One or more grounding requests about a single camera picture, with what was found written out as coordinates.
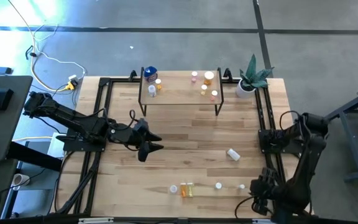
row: white cylinder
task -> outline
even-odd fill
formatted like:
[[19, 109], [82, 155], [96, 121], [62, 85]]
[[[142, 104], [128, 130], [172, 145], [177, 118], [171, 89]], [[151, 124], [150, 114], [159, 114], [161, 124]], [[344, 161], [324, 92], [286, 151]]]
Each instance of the white cylinder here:
[[235, 161], [238, 161], [240, 159], [240, 155], [233, 149], [227, 150], [227, 154]]
[[155, 95], [156, 95], [155, 86], [153, 86], [153, 85], [149, 86], [149, 95], [151, 97], [155, 97]]
[[215, 189], [222, 189], [222, 184], [220, 182], [216, 183]]
[[169, 191], [171, 191], [171, 193], [175, 194], [178, 192], [178, 187], [176, 185], [172, 185], [170, 188], [169, 188]]

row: gray floor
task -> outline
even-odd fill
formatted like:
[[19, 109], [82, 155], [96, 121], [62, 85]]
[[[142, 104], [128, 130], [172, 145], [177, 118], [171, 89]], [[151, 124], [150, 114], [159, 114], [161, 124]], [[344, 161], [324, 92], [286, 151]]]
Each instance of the gray floor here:
[[[251, 0], [13, 2], [32, 25], [257, 27]], [[0, 26], [23, 26], [5, 3], [0, 1]], [[260, 0], [259, 4], [266, 29], [358, 29], [357, 0]], [[325, 115], [356, 96], [358, 35], [269, 34], [266, 39], [275, 67], [273, 75], [285, 79], [293, 110]], [[28, 32], [0, 31], [0, 65], [14, 67], [15, 75], [30, 75], [29, 61], [24, 57], [30, 45]], [[58, 32], [41, 45], [52, 57], [80, 63], [91, 76], [128, 75], [148, 65], [161, 70], [219, 66], [235, 72], [246, 68], [252, 54], [257, 56], [258, 68], [264, 64], [258, 34]], [[54, 88], [65, 83], [68, 76], [81, 74], [75, 66], [44, 57], [39, 58], [35, 70]], [[57, 95], [56, 99], [73, 107], [71, 95]], [[331, 123], [330, 132], [311, 184], [314, 210], [321, 217], [358, 221], [358, 182], [342, 181], [347, 173], [355, 171], [354, 162], [338, 121]], [[38, 121], [21, 118], [15, 138], [52, 133]]]

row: wooden platform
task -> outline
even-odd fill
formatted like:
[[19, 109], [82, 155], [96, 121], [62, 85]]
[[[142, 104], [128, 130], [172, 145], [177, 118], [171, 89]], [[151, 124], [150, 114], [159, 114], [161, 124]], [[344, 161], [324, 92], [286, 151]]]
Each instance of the wooden platform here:
[[[77, 110], [93, 112], [100, 77], [85, 77]], [[278, 127], [280, 115], [289, 110], [284, 81], [268, 79], [273, 112]], [[236, 205], [248, 197], [248, 190], [238, 190], [239, 184], [249, 188], [265, 166], [259, 152], [255, 98], [239, 99], [236, 85], [224, 85], [224, 104], [219, 116], [212, 106], [151, 106], [146, 120], [150, 130], [162, 137], [165, 149], [153, 152], [145, 163], [137, 153], [119, 144], [108, 144], [102, 154], [94, 195], [92, 216], [112, 217], [204, 217], [234, 218]], [[119, 123], [130, 121], [129, 110], [142, 117], [138, 103], [138, 83], [117, 83], [113, 87], [109, 117]], [[261, 92], [262, 104], [265, 104]], [[292, 124], [285, 116], [283, 127]], [[233, 148], [240, 155], [233, 161], [226, 151]], [[76, 152], [67, 161], [58, 190], [58, 207], [72, 194], [80, 178], [83, 152]], [[283, 155], [286, 176], [292, 176], [298, 159]], [[193, 182], [193, 198], [181, 198], [169, 193], [169, 186]], [[215, 190], [221, 182], [223, 188]], [[252, 201], [239, 209], [239, 217], [261, 217], [250, 209]]]

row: blue bottle cap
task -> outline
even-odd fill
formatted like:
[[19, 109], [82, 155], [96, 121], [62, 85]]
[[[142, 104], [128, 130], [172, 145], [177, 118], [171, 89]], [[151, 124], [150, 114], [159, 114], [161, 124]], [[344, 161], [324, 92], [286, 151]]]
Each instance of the blue bottle cap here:
[[144, 77], [149, 77], [157, 72], [157, 69], [153, 66], [149, 66], [144, 70]]

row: yellow cable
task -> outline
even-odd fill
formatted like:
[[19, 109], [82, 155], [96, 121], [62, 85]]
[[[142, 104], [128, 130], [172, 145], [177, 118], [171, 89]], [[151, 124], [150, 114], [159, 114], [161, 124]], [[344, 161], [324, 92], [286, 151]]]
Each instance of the yellow cable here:
[[[8, 1], [9, 1], [9, 3], [11, 3], [12, 7], [16, 10], [16, 12], [17, 12], [18, 15], [22, 18], [22, 20], [24, 21], [24, 23], [25, 23], [25, 25], [27, 26], [28, 30], [30, 31], [30, 34], [31, 34], [31, 37], [32, 37], [32, 45], [34, 46], [34, 47], [32, 48], [32, 52], [35, 53], [35, 48], [36, 48], [36, 46], [35, 46], [35, 37], [34, 37], [34, 34], [32, 33], [32, 31], [31, 31], [31, 29], [30, 29], [30, 26], [29, 26], [28, 23], [25, 21], [25, 19], [23, 18], [23, 16], [19, 13], [19, 11], [16, 9], [16, 7], [13, 5], [13, 3], [12, 3], [10, 0], [8, 0]], [[34, 76], [34, 78], [35, 78], [44, 88], [46, 88], [46, 89], [49, 90], [49, 91], [59, 92], [59, 91], [65, 91], [65, 90], [67, 90], [66, 88], [61, 89], [61, 90], [54, 90], [53, 88], [50, 88], [50, 87], [47, 86], [45, 83], [43, 83], [43, 82], [41, 81], [41, 79], [40, 79], [40, 78], [35, 74], [35, 72], [34, 72], [34, 57], [33, 57], [33, 56], [31, 56], [31, 73], [32, 73], [32, 75]]]
[[52, 139], [52, 137], [50, 137], [50, 136], [25, 137], [25, 138], [20, 138], [20, 139], [13, 139], [12, 141], [23, 141], [23, 140], [27, 140], [27, 139]]

